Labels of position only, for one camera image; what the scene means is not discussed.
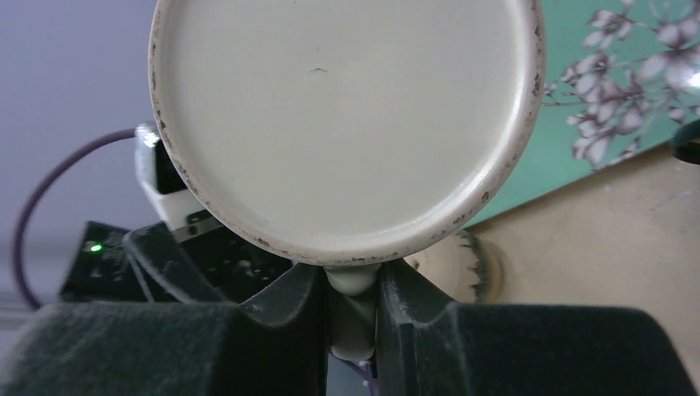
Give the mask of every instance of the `teal floral wall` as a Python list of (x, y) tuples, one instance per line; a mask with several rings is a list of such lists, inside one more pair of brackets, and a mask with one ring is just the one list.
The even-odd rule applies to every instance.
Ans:
[(700, 116), (700, 0), (542, 0), (542, 9), (537, 126), (470, 224), (662, 144)]

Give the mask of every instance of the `mug rim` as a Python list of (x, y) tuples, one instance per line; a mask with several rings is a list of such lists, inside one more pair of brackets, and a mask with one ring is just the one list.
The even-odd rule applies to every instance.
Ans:
[(196, 174), (188, 169), (187, 161), (182, 155), (182, 146), (177, 142), (177, 128), (172, 127), (168, 120), (169, 114), (163, 106), (163, 84), (157, 84), (163, 70), (163, 46), (161, 45), (161, 30), (164, 23), (163, 15), (174, 0), (158, 0), (156, 3), (153, 23), (149, 37), (149, 94), (153, 107), (156, 124), (161, 134), (164, 146), (174, 167), (192, 194), (214, 215), (224, 226), (257, 245), (258, 247), (297, 262), (323, 266), (360, 266), (378, 262), (388, 262), (397, 258), (424, 250), (463, 227), (479, 210), (481, 210), (499, 188), (505, 183), (515, 164), (520, 159), (525, 146), (534, 129), (537, 113), (542, 103), (543, 85), (546, 67), (546, 43), (544, 20), (540, 0), (517, 0), (525, 12), (522, 14), (523, 28), (521, 33), (527, 35), (526, 54), (527, 69), (523, 81), (530, 82), (523, 89), (520, 97), (513, 101), (518, 111), (514, 117), (516, 127), (503, 133), (503, 143), (499, 145), (498, 155), (489, 166), (480, 172), (475, 188), (462, 201), (455, 205), (449, 216), (441, 218), (435, 226), (419, 230), (408, 240), (394, 241), (380, 246), (357, 250), (324, 250), (310, 248), (294, 243), (288, 243), (276, 235), (272, 235), (254, 224), (250, 224), (228, 210), (213, 196), (198, 179)]

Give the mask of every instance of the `floral pattern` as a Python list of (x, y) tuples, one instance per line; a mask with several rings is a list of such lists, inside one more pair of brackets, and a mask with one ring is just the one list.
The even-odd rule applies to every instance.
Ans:
[[(677, 15), (671, 15), (671, 0), (620, 0), (618, 10), (597, 10), (588, 22), (593, 31), (581, 43), (593, 52), (545, 86), (543, 106), (581, 109), (565, 122), (579, 136), (572, 145), (573, 157), (588, 161), (593, 170), (638, 153), (657, 117), (682, 124), (689, 116), (700, 116), (700, 0), (677, 2), (685, 6)], [(655, 21), (635, 20), (635, 7), (648, 7)], [(662, 45), (660, 52), (641, 59), (618, 58), (616, 49), (630, 35), (650, 33)], [(627, 146), (608, 155), (619, 139)]]

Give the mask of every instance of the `cable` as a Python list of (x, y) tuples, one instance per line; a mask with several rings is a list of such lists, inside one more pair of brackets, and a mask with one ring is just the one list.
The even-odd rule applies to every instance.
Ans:
[(130, 128), (127, 130), (120, 130), (106, 134), (100, 138), (94, 139), (92, 142), (85, 144), (74, 153), (70, 154), (65, 160), (56, 165), (56, 167), (54, 167), (54, 169), (52, 169), (51, 172), (44, 177), (44, 180), (39, 183), (36, 189), (26, 200), (26, 203), (20, 212), (19, 219), (17, 219), (15, 228), (12, 232), (12, 274), (15, 278), (15, 283), (20, 296), (25, 300), (25, 303), (30, 309), (37, 310), (41, 308), (42, 304), (36, 295), (31, 291), (26, 281), (24, 240), (26, 237), (27, 225), (29, 224), (32, 213), (34, 213), (36, 206), (39, 204), (39, 201), (61, 175), (75, 165), (75, 163), (85, 158), (88, 154), (99, 149), (100, 147), (107, 146), (108, 144), (115, 143), (120, 140), (133, 138), (134, 136), (135, 129)]

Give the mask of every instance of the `white flower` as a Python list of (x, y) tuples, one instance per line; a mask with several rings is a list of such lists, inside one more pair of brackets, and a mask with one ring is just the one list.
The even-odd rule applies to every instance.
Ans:
[[(631, 85), (631, 79), (628, 76), (627, 85)], [(619, 99), (625, 96), (625, 92), (617, 85), (615, 80), (608, 78), (602, 84), (600, 84), (600, 98), (601, 99)]]
[(617, 109), (622, 103), (623, 101), (620, 99), (612, 99), (601, 102), (599, 105), (597, 105), (596, 115), (598, 116), (598, 122), (603, 124), (610, 121), (617, 114)]
[(547, 83), (545, 82), (544, 95), (545, 95), (546, 97), (550, 97), (551, 94), (554, 93), (554, 91), (556, 91), (557, 85), (558, 85), (558, 84), (557, 84), (556, 82), (554, 82), (553, 84), (547, 84)]
[(596, 52), (566, 68), (560, 80), (574, 87), (576, 96), (586, 100), (586, 96), (605, 77), (614, 60), (614, 54), (608, 56)]
[(665, 81), (676, 92), (683, 92), (700, 65), (700, 43), (684, 47), (698, 31), (698, 20), (691, 16), (678, 23), (664, 24), (657, 34), (660, 43), (670, 48), (650, 56), (641, 65), (639, 79), (648, 80), (665, 70)]
[(670, 106), (669, 111), (666, 113), (669, 118), (678, 124), (682, 124), (685, 119), (685, 110), (679, 109), (676, 106)]
[(578, 138), (572, 147), (574, 158), (585, 159), (591, 167), (597, 167), (608, 151), (614, 135), (612, 130), (603, 130), (588, 138)]
[(617, 134), (631, 134), (640, 129), (644, 123), (644, 111), (636, 103), (630, 104), (625, 110), (617, 126)]
[(608, 10), (598, 10), (589, 21), (589, 25), (600, 30), (594, 31), (584, 39), (584, 47), (600, 44), (603, 50), (610, 46), (616, 37), (625, 40), (632, 29), (632, 21), (626, 16)]
[(596, 120), (595, 114), (590, 114), (588, 112), (579, 113), (577, 115), (572, 115), (566, 119), (566, 124), (576, 125), (579, 129), (579, 133), (583, 138), (589, 138), (598, 134), (598, 132), (604, 127)]

